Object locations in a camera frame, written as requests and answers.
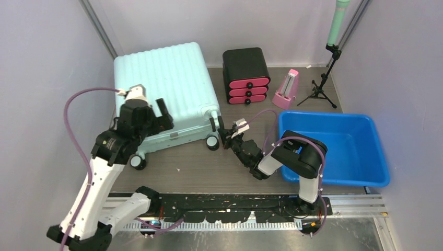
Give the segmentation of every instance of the pink metronome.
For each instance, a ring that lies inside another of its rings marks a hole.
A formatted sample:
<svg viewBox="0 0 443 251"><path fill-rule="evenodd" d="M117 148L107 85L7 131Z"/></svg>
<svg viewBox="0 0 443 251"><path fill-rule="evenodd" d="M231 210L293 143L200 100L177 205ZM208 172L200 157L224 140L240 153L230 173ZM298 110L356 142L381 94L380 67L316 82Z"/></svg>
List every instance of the pink metronome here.
<svg viewBox="0 0 443 251"><path fill-rule="evenodd" d="M275 92L272 103L282 109L289 109L295 100L298 88L298 72L291 69L280 88Z"/></svg>

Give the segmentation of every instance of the drawer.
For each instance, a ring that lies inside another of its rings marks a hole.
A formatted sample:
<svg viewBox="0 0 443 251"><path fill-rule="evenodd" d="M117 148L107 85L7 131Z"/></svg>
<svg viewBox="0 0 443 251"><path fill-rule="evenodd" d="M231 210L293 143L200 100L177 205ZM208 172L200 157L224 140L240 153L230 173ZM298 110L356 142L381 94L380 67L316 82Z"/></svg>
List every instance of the drawer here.
<svg viewBox="0 0 443 251"><path fill-rule="evenodd" d="M261 102L266 98L266 94L253 95L251 97L232 97L229 99L230 104L249 104L251 102Z"/></svg>
<svg viewBox="0 0 443 251"><path fill-rule="evenodd" d="M262 87L254 87L252 89L241 88L241 89L232 89L229 91L229 95L231 97L240 97L246 96L251 97L252 95L265 94L267 92L267 86Z"/></svg>
<svg viewBox="0 0 443 251"><path fill-rule="evenodd" d="M232 89L240 89L247 88L251 89L254 87L265 86L269 84L269 78L267 77L259 77L259 78L250 78L250 79L241 79L235 80L229 83L229 88Z"/></svg>

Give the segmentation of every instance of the light blue suitcase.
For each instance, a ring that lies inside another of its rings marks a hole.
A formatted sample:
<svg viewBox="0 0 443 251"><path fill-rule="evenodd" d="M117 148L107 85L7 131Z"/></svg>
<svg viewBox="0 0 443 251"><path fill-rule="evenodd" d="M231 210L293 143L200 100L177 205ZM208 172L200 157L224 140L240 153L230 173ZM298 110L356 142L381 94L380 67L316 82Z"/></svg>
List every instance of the light blue suitcase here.
<svg viewBox="0 0 443 251"><path fill-rule="evenodd" d="M129 90L142 84L156 116L161 113L155 100L163 98L173 118L172 130L144 140L131 166L143 169L146 153L168 147L201 139L207 139L208 147L215 144L211 136L218 138L220 106L197 43L119 56L114 60L114 77L116 88ZM116 98L117 116L123 103L123 98Z"/></svg>

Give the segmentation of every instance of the wooden floor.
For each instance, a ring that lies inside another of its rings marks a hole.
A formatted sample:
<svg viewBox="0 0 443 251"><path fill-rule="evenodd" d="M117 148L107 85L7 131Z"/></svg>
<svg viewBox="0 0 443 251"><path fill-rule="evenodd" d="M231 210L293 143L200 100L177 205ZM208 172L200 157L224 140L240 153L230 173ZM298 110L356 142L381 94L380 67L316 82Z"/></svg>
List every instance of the wooden floor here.
<svg viewBox="0 0 443 251"><path fill-rule="evenodd" d="M320 74L326 72L326 68L295 68L300 73L300 82L297 99L293 110L304 111L327 111L342 112L341 107L332 85L328 80L325 93L338 105L333 109L331 105L322 99L309 99L300 106L298 101L311 94L313 79L317 83L321 81ZM225 126L230 126L232 121L245 118L251 119L257 112L266 108L275 108L271 103L275 91L282 83L289 68L269 68L271 83L269 84L268 97L263 102L245 105L229 105L226 102L221 68L210 68L212 83L220 103L221 114ZM275 116L273 113L264 113L250 126L245 133L244 139L254 139L258 146L263 144L266 133L271 128ZM257 180L242 166L232 150L210 151L205 141L191 142L185 145L172 147L155 153L148 154L149 163L147 168L136 171L126 167L118 177L111 191L133 192L139 186L151 187L158 192L177 193L297 193L298 183L288 183L283 180L278 171L267 180ZM324 194L348 194L364 193L361 187L324 186Z"/></svg>

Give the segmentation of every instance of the blue bin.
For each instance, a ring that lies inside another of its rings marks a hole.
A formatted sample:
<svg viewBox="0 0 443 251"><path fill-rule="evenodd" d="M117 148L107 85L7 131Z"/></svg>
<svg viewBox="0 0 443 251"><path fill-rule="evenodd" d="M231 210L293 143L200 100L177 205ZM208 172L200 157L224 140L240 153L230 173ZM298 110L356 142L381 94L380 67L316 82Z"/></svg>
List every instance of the blue bin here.
<svg viewBox="0 0 443 251"><path fill-rule="evenodd" d="M280 137L291 130L328 147L323 183L343 186L385 187L390 177L374 122L368 116L343 113L283 111ZM286 166L283 178L298 182Z"/></svg>

